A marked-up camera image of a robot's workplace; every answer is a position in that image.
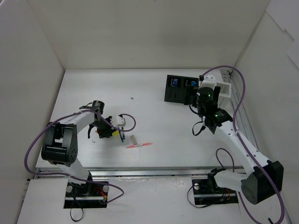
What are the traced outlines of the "red pen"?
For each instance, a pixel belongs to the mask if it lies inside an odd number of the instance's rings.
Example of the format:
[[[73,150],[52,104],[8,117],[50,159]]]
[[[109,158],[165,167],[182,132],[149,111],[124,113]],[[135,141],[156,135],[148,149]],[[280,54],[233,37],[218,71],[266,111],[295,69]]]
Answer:
[[[126,146],[126,149],[137,148],[137,147],[145,147],[145,146],[150,146],[152,144],[153,144],[152,142],[142,143],[142,144],[135,144],[135,145],[131,145],[131,146]]]

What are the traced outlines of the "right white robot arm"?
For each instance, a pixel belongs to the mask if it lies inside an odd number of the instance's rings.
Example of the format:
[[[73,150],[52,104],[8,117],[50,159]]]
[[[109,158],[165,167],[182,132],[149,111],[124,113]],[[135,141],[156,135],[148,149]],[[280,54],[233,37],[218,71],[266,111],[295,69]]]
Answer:
[[[200,117],[202,125],[194,136],[208,129],[221,138],[237,159],[245,173],[233,173],[225,168],[215,168],[207,175],[207,188],[218,192],[222,188],[240,191],[251,204],[279,194],[282,190],[284,167],[278,161],[272,162],[259,152],[241,133],[227,111],[217,106],[220,87],[186,88],[185,104]]]

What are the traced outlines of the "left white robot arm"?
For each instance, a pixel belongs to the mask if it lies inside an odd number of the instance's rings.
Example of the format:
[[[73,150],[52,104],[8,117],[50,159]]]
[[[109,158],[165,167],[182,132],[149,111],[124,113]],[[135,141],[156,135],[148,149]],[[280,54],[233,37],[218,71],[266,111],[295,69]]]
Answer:
[[[87,137],[91,130],[97,128],[99,138],[110,138],[115,132],[109,123],[112,116],[105,120],[94,112],[103,113],[105,104],[95,100],[90,106],[80,107],[78,115],[62,119],[52,125],[44,134],[41,151],[43,160],[59,167],[70,175],[70,182],[77,184],[77,191],[83,195],[90,195],[93,191],[92,176],[78,160],[78,133],[88,127]]]

